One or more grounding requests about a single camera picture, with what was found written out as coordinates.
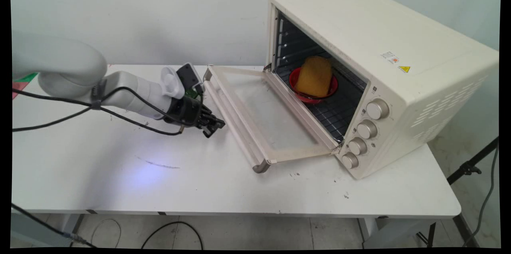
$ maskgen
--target table leg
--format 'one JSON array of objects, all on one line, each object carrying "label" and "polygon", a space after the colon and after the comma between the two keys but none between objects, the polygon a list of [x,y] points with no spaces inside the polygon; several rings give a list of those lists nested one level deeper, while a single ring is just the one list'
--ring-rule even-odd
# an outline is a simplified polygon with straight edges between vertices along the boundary
[{"label": "table leg", "polygon": [[362,234],[364,234],[364,226],[363,224],[369,225],[370,231],[367,231],[368,238],[364,237],[364,249],[378,249],[378,248],[393,248],[400,241],[408,236],[413,236],[421,229],[424,228],[425,225],[430,225],[434,222],[434,220],[428,219],[393,219],[389,221],[387,225],[378,230],[374,230],[374,225],[376,225],[376,220],[374,222],[367,221],[369,218],[360,219],[360,225],[362,228]]}]

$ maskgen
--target black cable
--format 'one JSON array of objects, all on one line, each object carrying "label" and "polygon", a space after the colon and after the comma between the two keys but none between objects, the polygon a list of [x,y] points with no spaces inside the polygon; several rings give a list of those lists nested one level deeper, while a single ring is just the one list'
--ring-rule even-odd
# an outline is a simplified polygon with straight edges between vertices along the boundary
[{"label": "black cable", "polygon": [[[142,100],[142,102],[146,103],[147,105],[149,105],[151,108],[153,109],[156,109],[156,110],[159,110],[157,109],[157,107],[155,107],[154,105],[152,105],[151,103],[149,103],[148,101],[146,101],[145,99],[142,99],[136,92],[133,91],[133,89],[131,88],[127,88],[127,87],[119,87],[119,88],[116,88],[114,90],[112,90],[112,92],[110,92],[109,94],[107,94],[106,96],[104,96],[104,98],[102,98],[101,100],[104,101],[105,99],[107,99],[108,97],[110,97],[112,94],[114,94],[115,92],[121,90],[121,89],[127,89],[129,90],[131,93],[135,94],[136,97],[138,97],[140,100]],[[13,129],[13,132],[15,131],[24,131],[24,130],[33,130],[33,129],[38,129],[38,128],[43,128],[43,127],[47,127],[47,126],[51,126],[51,125],[54,125],[54,124],[57,124],[57,123],[60,123],[62,121],[65,121],[67,119],[70,119],[72,117],[75,117],[75,116],[78,116],[84,112],[87,112],[88,110],[90,110],[90,108],[92,107],[92,105],[90,103],[85,103],[85,102],[81,102],[81,101],[77,101],[77,100],[74,100],[74,99],[62,99],[62,98],[59,98],[59,97],[52,97],[52,96],[45,96],[45,95],[39,95],[39,94],[33,94],[33,93],[30,93],[30,92],[25,92],[25,91],[22,91],[22,90],[18,90],[18,89],[12,89],[13,92],[16,92],[18,94],[21,94],[21,95],[26,95],[26,96],[29,96],[29,97],[33,97],[33,98],[36,98],[36,99],[45,99],[45,100],[51,100],[51,101],[64,101],[64,102],[67,102],[67,103],[74,103],[74,104],[80,104],[80,105],[85,105],[85,106],[88,106],[88,109],[87,110],[82,110],[81,112],[78,112],[78,113],[75,113],[73,115],[70,115],[68,117],[64,117],[63,119],[59,119],[58,121],[53,121],[53,122],[50,122],[50,123],[46,123],[45,125],[37,125],[37,126],[32,126],[32,127],[24,127],[24,128],[14,128]],[[143,127],[145,129],[148,129],[148,130],[151,130],[153,132],[157,132],[159,134],[165,134],[165,135],[179,135],[182,133],[182,130],[179,130],[178,132],[164,132],[164,131],[161,131],[161,130],[157,130],[155,128],[152,128],[152,127],[149,127],[149,126],[146,126],[146,125],[143,125],[141,123],[138,123],[136,121],[133,121],[131,119],[128,119],[127,117],[125,116],[122,116],[120,114],[117,114],[111,110],[108,110],[106,108],[101,108],[101,110],[105,111],[105,112],[108,112],[109,114],[112,114],[112,115],[115,115],[116,117],[119,117],[120,119],[124,120],[124,121],[127,121],[127,122],[130,122],[130,123],[133,123],[135,125],[138,125],[140,127]]]},{"label": "black cable", "polygon": [[27,216],[28,218],[30,218],[30,219],[34,220],[35,222],[39,223],[40,225],[42,225],[42,226],[48,228],[49,230],[59,234],[60,236],[63,236],[65,238],[70,238],[73,241],[85,244],[85,245],[87,245],[89,247],[92,247],[92,248],[97,248],[96,246],[92,245],[91,243],[87,242],[85,239],[81,238],[80,236],[78,236],[76,234],[69,234],[69,233],[62,232],[60,230],[57,230],[57,229],[51,227],[48,223],[41,221],[36,216],[33,216],[32,214],[28,213],[23,208],[17,206],[16,204],[14,204],[12,202],[11,202],[11,207],[14,208],[15,210],[17,210],[18,212],[20,212],[21,214],[23,214],[24,216]]},{"label": "black cable", "polygon": [[495,176],[495,164],[497,162],[497,154],[499,154],[499,144],[498,143],[497,143],[497,148],[495,149],[495,155],[493,156],[493,162],[491,163],[491,174],[490,174],[491,186],[489,187],[488,194],[487,194],[486,198],[484,199],[484,202],[482,203],[481,210],[479,211],[479,221],[477,222],[477,228],[474,231],[474,233],[472,233],[472,235],[467,239],[467,241],[465,241],[465,243],[463,244],[462,247],[467,246],[467,243],[469,243],[469,241],[472,240],[476,236],[476,234],[479,232],[479,229],[481,228],[482,213],[484,211],[484,207],[486,206],[486,203],[489,200],[489,196],[491,195],[491,192],[493,192],[493,187],[495,186],[494,176]]},{"label": "black cable", "polygon": [[181,134],[181,133],[182,133],[182,132],[181,132],[181,130],[180,130],[180,131],[178,131],[178,132],[164,132],[164,131],[157,130],[157,129],[155,129],[155,128],[149,127],[149,126],[147,126],[147,125],[143,125],[142,123],[138,123],[138,122],[133,121],[133,120],[131,120],[131,119],[128,119],[126,116],[122,116],[122,115],[120,115],[120,114],[118,114],[118,113],[116,113],[116,112],[113,112],[113,111],[111,111],[111,110],[109,110],[109,109],[106,109],[106,108],[104,108],[104,107],[102,107],[102,108],[101,108],[101,110],[103,110],[104,112],[108,112],[109,114],[111,114],[111,115],[113,115],[113,116],[117,116],[118,118],[120,118],[120,119],[122,119],[122,120],[124,120],[124,121],[127,121],[127,122],[129,122],[129,123],[133,123],[133,124],[135,124],[135,125],[138,125],[138,126],[140,126],[140,127],[143,127],[143,128],[145,128],[145,129],[148,129],[148,130],[152,130],[152,131],[157,132],[157,133],[159,133],[159,134],[165,134],[165,135],[171,135],[171,136],[172,136],[172,135],[179,135],[179,134]]},{"label": "black cable", "polygon": [[119,227],[119,238],[117,238],[117,243],[115,244],[115,247],[113,247],[113,248],[117,248],[117,245],[119,245],[119,241],[121,240],[122,230],[121,230],[121,225],[119,224],[119,222],[115,221],[115,219],[105,219],[105,220],[101,221],[98,225],[96,225],[96,227],[94,228],[93,233],[91,235],[91,243],[93,243],[95,231],[99,228],[99,226],[102,223],[104,223],[106,221],[114,221],[117,224],[117,227]]},{"label": "black cable", "polygon": [[[149,103],[148,101],[146,101],[145,99],[142,98],[142,96],[140,96],[137,92],[135,92],[135,90],[129,88],[129,87],[126,87],[126,86],[120,86],[120,87],[117,87],[115,88],[114,90],[112,90],[109,94],[105,95],[101,101],[104,101],[106,99],[108,99],[110,96],[112,96],[113,94],[115,94],[115,92],[118,92],[119,90],[128,90],[129,92],[131,92],[133,95],[135,95],[135,97],[137,97],[138,99],[140,99],[143,103],[145,103],[146,105],[148,105],[149,107],[151,107],[152,109],[156,110],[157,112],[159,112],[160,114],[162,114],[163,116],[169,118],[169,119],[172,119],[174,121],[179,121],[179,123],[183,124],[183,125],[186,125],[186,126],[194,126],[197,124],[197,121],[199,121],[199,117],[200,117],[200,114],[201,112],[198,112],[197,113],[197,117],[195,117],[194,121],[192,123],[185,123],[183,121],[180,121],[179,119],[176,119],[175,117],[171,116],[170,114],[168,114],[167,112],[164,112],[163,110],[157,108],[156,106],[152,105],[151,103]],[[199,109],[202,108],[202,95],[200,96],[200,105],[199,105]]]},{"label": "black cable", "polygon": [[60,123],[62,121],[66,121],[68,119],[72,119],[73,117],[76,117],[76,116],[79,116],[80,114],[83,114],[85,112],[88,112],[89,110],[91,110],[92,108],[91,107],[87,107],[85,108],[84,110],[82,111],[79,111],[75,114],[71,114],[70,116],[66,116],[62,119],[59,119],[59,120],[56,120],[56,121],[52,121],[50,123],[46,123],[46,124],[41,124],[41,125],[37,125],[37,126],[30,126],[30,127],[20,127],[20,128],[13,128],[12,129],[12,132],[18,132],[18,131],[26,131],[26,130],[34,130],[34,129],[39,129],[39,128],[44,128],[44,127],[48,127],[48,126],[51,126],[51,125],[54,125],[54,124],[57,124],[57,123]]},{"label": "black cable", "polygon": [[144,241],[144,243],[142,244],[142,247],[140,247],[140,249],[144,249],[144,246],[146,246],[147,241],[149,241],[149,239],[150,239],[150,238],[151,238],[154,234],[156,234],[156,232],[160,231],[160,229],[162,229],[162,228],[164,228],[164,227],[166,227],[166,226],[169,226],[169,225],[172,225],[172,224],[178,224],[178,223],[181,223],[181,224],[184,224],[184,225],[186,225],[186,226],[190,227],[190,228],[193,230],[193,232],[195,232],[195,234],[197,234],[197,237],[199,238],[200,249],[201,249],[201,250],[204,250],[204,245],[202,244],[202,239],[200,238],[199,232],[197,232],[197,230],[195,230],[195,228],[194,228],[192,225],[190,225],[190,224],[188,224],[188,223],[186,223],[186,222],[183,222],[183,221],[174,221],[174,222],[166,223],[166,224],[165,224],[165,225],[163,225],[162,227],[159,227],[157,230],[155,230],[154,232],[152,232],[152,233],[149,235],[149,237],[146,239],[146,241]]},{"label": "black cable", "polygon": [[25,91],[18,90],[18,89],[15,89],[15,88],[12,89],[12,92],[15,92],[15,93],[18,93],[18,94],[22,94],[22,95],[25,95],[25,96],[29,96],[29,97],[33,97],[35,99],[46,99],[46,100],[53,100],[53,101],[63,101],[63,102],[68,102],[68,103],[74,103],[74,104],[81,104],[81,105],[85,105],[85,106],[91,106],[90,103],[86,103],[86,102],[82,102],[82,101],[77,101],[77,100],[74,100],[74,99],[63,99],[63,98],[60,98],[60,97],[53,97],[53,96],[45,96],[45,95],[33,94],[33,93],[30,93],[30,92],[25,92]]}]

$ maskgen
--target oven door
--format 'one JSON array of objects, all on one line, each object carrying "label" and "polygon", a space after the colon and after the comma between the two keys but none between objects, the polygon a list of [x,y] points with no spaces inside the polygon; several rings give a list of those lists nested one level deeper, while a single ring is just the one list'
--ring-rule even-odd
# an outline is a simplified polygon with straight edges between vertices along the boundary
[{"label": "oven door", "polygon": [[338,146],[272,73],[208,65],[204,85],[257,173]]}]

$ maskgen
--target bread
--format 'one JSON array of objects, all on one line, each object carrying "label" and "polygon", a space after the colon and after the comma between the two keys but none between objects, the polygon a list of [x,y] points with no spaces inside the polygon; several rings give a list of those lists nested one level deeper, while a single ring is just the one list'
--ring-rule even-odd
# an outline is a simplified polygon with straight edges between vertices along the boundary
[{"label": "bread", "polygon": [[332,79],[330,61],[321,56],[309,56],[301,66],[295,89],[299,92],[323,97],[328,94]]}]

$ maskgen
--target cable on floor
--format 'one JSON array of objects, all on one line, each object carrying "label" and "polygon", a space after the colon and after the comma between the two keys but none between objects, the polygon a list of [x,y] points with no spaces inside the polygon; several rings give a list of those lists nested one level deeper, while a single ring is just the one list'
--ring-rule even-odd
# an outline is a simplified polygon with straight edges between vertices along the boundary
[{"label": "cable on floor", "polygon": [[[104,101],[105,99],[107,99],[109,96],[111,96],[114,92],[117,92],[121,89],[126,89],[126,87],[119,87],[119,88],[116,88],[114,90],[112,90],[112,92],[110,92],[109,94],[107,94],[106,96],[104,96],[104,98],[102,98],[102,101]],[[133,94],[136,94],[133,89],[129,89]],[[70,116],[66,116],[62,119],[58,119],[56,121],[53,121],[53,122],[50,122],[50,123],[46,123],[46,124],[43,124],[43,125],[37,125],[37,126],[32,126],[32,127],[22,127],[22,128],[13,128],[12,131],[13,132],[18,132],[18,131],[26,131],[26,130],[33,130],[33,129],[40,129],[40,128],[44,128],[44,127],[48,127],[48,126],[51,126],[51,125],[55,125],[57,123],[60,123],[60,122],[63,122],[63,121],[66,121],[70,118],[73,118],[73,117],[76,117],[76,116],[79,116],[80,114],[83,114],[84,112],[87,112],[88,110],[91,109],[92,105],[90,103],[84,103],[82,101],[77,101],[77,100],[74,100],[74,99],[63,99],[63,98],[60,98],[60,97],[52,97],[52,96],[45,96],[45,95],[39,95],[39,94],[33,94],[33,93],[30,93],[30,92],[26,92],[26,91],[22,91],[22,90],[18,90],[18,89],[15,89],[13,88],[12,89],[12,92],[15,92],[15,93],[18,93],[18,94],[21,94],[21,95],[25,95],[25,96],[29,96],[29,97],[33,97],[33,98],[36,98],[36,99],[45,99],[45,100],[50,100],[50,101],[63,101],[63,102],[67,102],[67,103],[73,103],[73,104],[79,104],[79,105],[85,105],[85,106],[88,106],[88,109],[84,109],[80,112],[77,112],[75,114],[72,114]],[[135,96],[139,97],[139,99],[142,100],[142,102],[146,103],[147,105],[149,105],[151,108],[155,108],[157,109],[157,107],[155,107],[154,105],[152,105],[151,103],[149,103],[148,101],[146,101],[145,99],[142,99],[138,94],[136,94]],[[124,121],[127,121],[129,123],[133,123],[139,127],[142,127],[142,128],[145,128],[147,130],[151,130],[153,132],[157,132],[159,134],[165,134],[165,135],[179,135],[182,133],[183,131],[183,127],[181,127],[181,129],[178,131],[178,132],[165,132],[165,131],[161,131],[161,130],[157,130],[155,128],[152,128],[152,127],[149,127],[147,125],[143,125],[142,123],[138,123],[136,121],[133,121],[131,119],[128,119],[126,116],[122,116],[120,114],[117,114],[116,112],[113,112],[111,110],[108,110],[106,108],[103,108],[101,107],[101,110],[104,111],[104,112],[108,112],[109,114],[112,114]]]},{"label": "cable on floor", "polygon": [[462,247],[467,246],[470,240],[472,240],[476,234],[479,232],[479,229],[481,228],[481,222],[482,222],[482,213],[484,211],[484,207],[486,206],[486,203],[488,202],[489,196],[491,195],[491,192],[493,192],[493,187],[495,186],[495,164],[497,162],[497,154],[499,154],[499,144],[497,143],[497,148],[495,149],[495,155],[493,156],[493,162],[491,163],[491,186],[489,187],[488,194],[486,198],[484,199],[484,202],[482,203],[481,210],[479,211],[479,220],[477,222],[477,228],[472,233],[472,235],[465,241]]},{"label": "cable on floor", "polygon": [[82,237],[78,236],[77,234],[62,232],[60,230],[57,230],[57,229],[51,227],[48,223],[40,220],[36,216],[33,216],[32,214],[28,213],[26,210],[24,210],[23,208],[17,206],[16,204],[14,204],[12,202],[11,202],[11,207],[14,208],[15,210],[17,210],[18,212],[20,212],[21,214],[23,214],[24,216],[27,216],[28,218],[34,220],[35,222],[39,223],[40,225],[48,228],[49,230],[51,230],[53,232],[59,234],[60,236],[62,236],[64,238],[69,238],[74,242],[82,243],[82,244],[85,244],[92,248],[97,248],[96,246],[92,245],[92,243],[87,242],[87,240],[83,239]]},{"label": "cable on floor", "polygon": [[154,234],[156,234],[158,231],[160,231],[162,228],[164,228],[164,227],[166,227],[166,226],[169,226],[169,225],[172,225],[172,224],[178,224],[178,223],[181,223],[181,224],[184,224],[184,225],[186,225],[186,226],[190,227],[190,228],[193,230],[193,232],[195,232],[195,234],[197,234],[197,237],[199,238],[200,249],[201,249],[201,250],[204,250],[204,245],[202,244],[202,239],[200,238],[199,232],[197,232],[197,230],[195,230],[195,228],[194,228],[192,225],[190,225],[190,224],[188,224],[188,223],[186,223],[186,222],[183,222],[183,221],[174,221],[174,222],[166,223],[166,224],[165,224],[165,225],[163,225],[162,227],[159,227],[157,230],[155,230],[154,232],[152,232],[152,233],[149,235],[149,237],[146,239],[146,241],[144,241],[144,243],[142,244],[142,247],[141,247],[140,249],[144,249],[144,246],[146,246],[147,241],[149,241],[149,239],[150,239],[150,238],[151,238]]},{"label": "cable on floor", "polygon": [[122,231],[121,231],[121,226],[119,225],[119,222],[115,221],[114,219],[105,219],[105,220],[101,221],[98,225],[96,225],[96,227],[95,227],[95,228],[94,228],[94,230],[93,230],[93,234],[91,235],[91,243],[93,243],[94,233],[95,233],[95,231],[97,230],[97,228],[98,228],[98,227],[99,227],[102,223],[104,223],[104,222],[106,222],[106,221],[114,221],[114,222],[117,224],[117,226],[119,227],[119,238],[117,238],[117,243],[115,244],[115,247],[113,247],[113,248],[117,248],[117,245],[119,245],[119,241],[121,240],[121,234],[122,234]]}]

